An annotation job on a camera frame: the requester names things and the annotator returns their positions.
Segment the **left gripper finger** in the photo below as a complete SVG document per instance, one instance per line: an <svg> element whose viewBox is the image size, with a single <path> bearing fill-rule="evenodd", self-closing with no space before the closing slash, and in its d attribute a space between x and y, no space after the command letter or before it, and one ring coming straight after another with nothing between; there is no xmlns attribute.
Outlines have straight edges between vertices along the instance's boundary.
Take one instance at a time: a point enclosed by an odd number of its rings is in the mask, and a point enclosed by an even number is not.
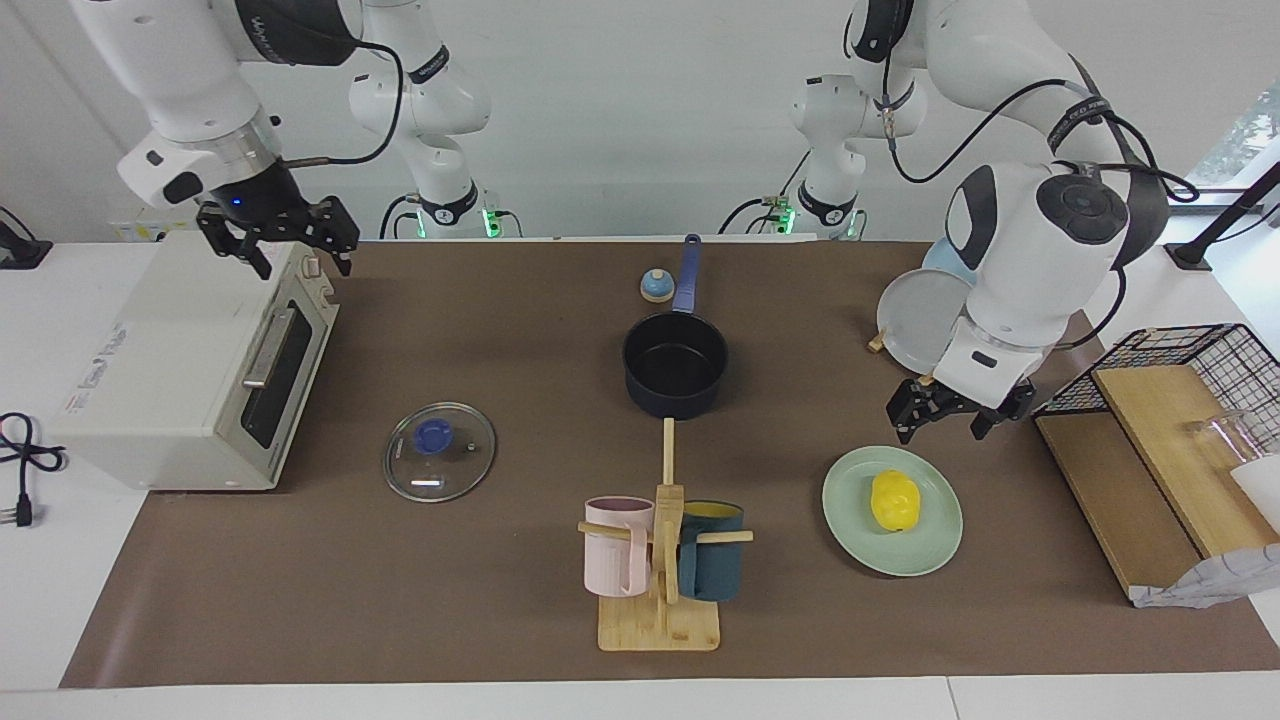
<svg viewBox="0 0 1280 720"><path fill-rule="evenodd" d="M902 380L891 395L886 413L900 445L909 445L920 428L934 421L934 391L932 383Z"/></svg>
<svg viewBox="0 0 1280 720"><path fill-rule="evenodd" d="M979 406L970 424L974 439L982 441L1005 421L1019 421L1032 409L1036 388L1012 388L997 407Z"/></svg>

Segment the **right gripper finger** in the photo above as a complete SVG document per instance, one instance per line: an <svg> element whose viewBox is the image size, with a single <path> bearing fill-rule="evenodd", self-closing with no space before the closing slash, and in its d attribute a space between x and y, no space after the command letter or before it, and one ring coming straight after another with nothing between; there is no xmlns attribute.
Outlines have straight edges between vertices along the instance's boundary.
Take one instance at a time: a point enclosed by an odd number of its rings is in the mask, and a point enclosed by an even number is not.
<svg viewBox="0 0 1280 720"><path fill-rule="evenodd" d="M261 281L270 278L273 266L257 246L259 234L255 231L237 236L232 231L236 224L219 205L201 205L196 224L219 258L234 258L250 266Z"/></svg>
<svg viewBox="0 0 1280 720"><path fill-rule="evenodd" d="M352 273L351 255L358 240L360 229L337 196L326 196L306 208L305 243L325 252L343 277Z"/></svg>

